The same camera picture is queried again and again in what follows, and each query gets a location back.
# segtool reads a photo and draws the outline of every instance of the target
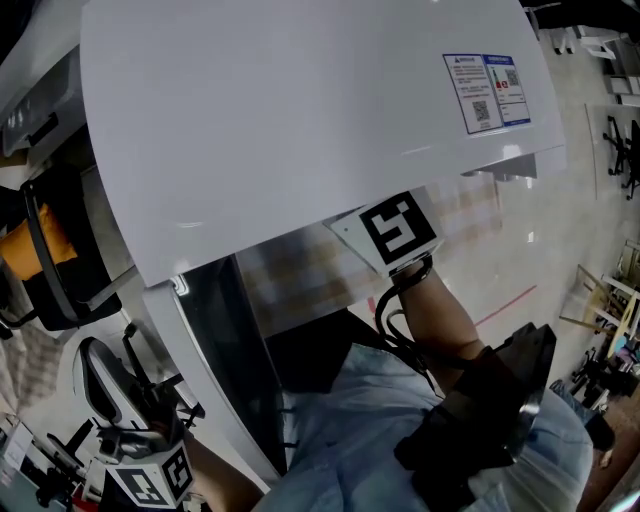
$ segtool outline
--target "black device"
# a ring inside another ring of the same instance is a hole
[[[420,283],[431,270],[428,255],[417,272],[383,294],[375,319],[388,350],[429,384],[425,355],[464,370],[445,399],[426,412],[421,426],[395,449],[402,466],[414,472],[413,487],[429,509],[453,512],[475,501],[468,485],[471,476],[509,466],[522,452],[540,410],[556,337],[548,325],[538,329],[529,323],[497,349],[486,347],[466,360],[443,356],[403,336],[391,323],[400,311],[387,317],[388,334],[382,318],[391,297]]]

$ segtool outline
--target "forearm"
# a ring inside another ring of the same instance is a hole
[[[256,485],[211,450],[191,438],[185,441],[193,469],[194,491],[214,512],[248,512],[263,494]]]
[[[416,268],[408,269],[398,279],[411,275]],[[473,321],[435,270],[402,293],[400,301],[416,343],[433,352],[462,359],[473,359],[484,347]],[[427,358],[427,363],[436,381],[447,393],[461,371],[441,364],[437,358]]]

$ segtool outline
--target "light blue shirt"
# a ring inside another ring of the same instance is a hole
[[[421,424],[424,409],[439,402],[424,377],[391,354],[353,345],[330,393],[286,399],[296,415],[285,438],[299,446],[289,472],[256,510],[427,510],[393,453]],[[477,501],[467,510],[575,510],[592,456],[578,417],[546,392],[518,462],[470,479]]]

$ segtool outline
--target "chair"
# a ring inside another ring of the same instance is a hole
[[[627,201],[633,199],[633,193],[638,184],[640,184],[640,126],[638,126],[636,121],[632,121],[631,151],[629,152],[629,181],[622,185],[622,188],[625,189],[631,187],[631,194],[627,195]]]
[[[627,145],[631,144],[631,141],[628,139],[624,140],[622,138],[615,117],[608,116],[607,120],[609,121],[610,131],[615,135],[615,139],[606,132],[602,134],[602,138],[608,141],[616,150],[616,164],[613,169],[609,168],[609,176],[617,176],[624,172],[624,162],[629,158],[629,149],[627,148]]]
[[[23,281],[33,310],[17,321],[0,313],[0,326],[18,329],[39,318],[45,329],[61,331],[80,327],[122,309],[116,291],[136,275],[131,267],[113,282],[104,266],[84,205],[80,174],[68,166],[56,166],[20,189],[21,206],[9,211],[7,231],[25,219],[42,265],[42,272]],[[39,221],[39,207],[53,211],[77,258],[54,265]]]
[[[597,333],[603,332],[613,336],[616,331],[608,327],[611,325],[617,329],[620,326],[620,318],[625,314],[626,306],[614,297],[607,287],[582,265],[578,265],[576,277],[578,279],[582,277],[579,287],[570,292],[567,298],[570,299],[570,302],[579,304],[584,308],[582,318],[577,319],[561,314],[559,316],[560,320],[592,329]],[[585,288],[589,292],[587,297],[578,293],[581,288]],[[606,323],[599,325],[598,319],[602,319]]]

